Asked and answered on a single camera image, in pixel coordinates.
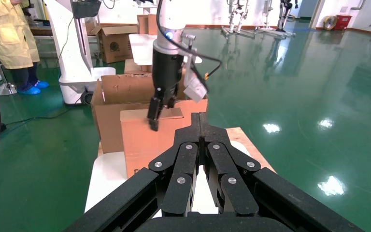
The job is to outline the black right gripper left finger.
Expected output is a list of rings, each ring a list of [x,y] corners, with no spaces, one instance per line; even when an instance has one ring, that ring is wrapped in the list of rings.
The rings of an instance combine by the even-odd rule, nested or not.
[[[197,173],[200,114],[191,125],[175,131],[174,144],[152,160],[148,168],[109,193],[67,232],[170,232],[169,220],[190,211]]]

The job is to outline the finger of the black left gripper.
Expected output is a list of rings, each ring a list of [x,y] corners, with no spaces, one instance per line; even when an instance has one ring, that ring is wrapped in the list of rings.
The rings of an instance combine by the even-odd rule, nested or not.
[[[178,90],[177,89],[171,89],[168,93],[168,101],[167,101],[167,107],[168,108],[173,108],[176,100],[177,100],[177,94]]]
[[[152,97],[149,104],[149,109],[147,113],[147,120],[150,126],[150,129],[153,131],[158,131],[158,120],[160,114],[164,108],[162,99],[158,97]]]

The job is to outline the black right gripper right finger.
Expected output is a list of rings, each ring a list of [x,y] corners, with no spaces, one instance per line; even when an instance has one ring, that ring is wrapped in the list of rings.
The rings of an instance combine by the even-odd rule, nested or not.
[[[214,199],[221,213],[266,217],[294,232],[360,232],[340,216],[271,169],[235,148],[224,128],[200,115],[200,138],[207,158],[208,181],[217,187]]]

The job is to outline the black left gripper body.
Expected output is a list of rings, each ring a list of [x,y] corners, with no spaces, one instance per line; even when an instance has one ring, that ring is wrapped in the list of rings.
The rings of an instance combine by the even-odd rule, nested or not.
[[[164,54],[153,49],[152,79],[154,98],[177,96],[178,84],[182,78],[184,56]]]

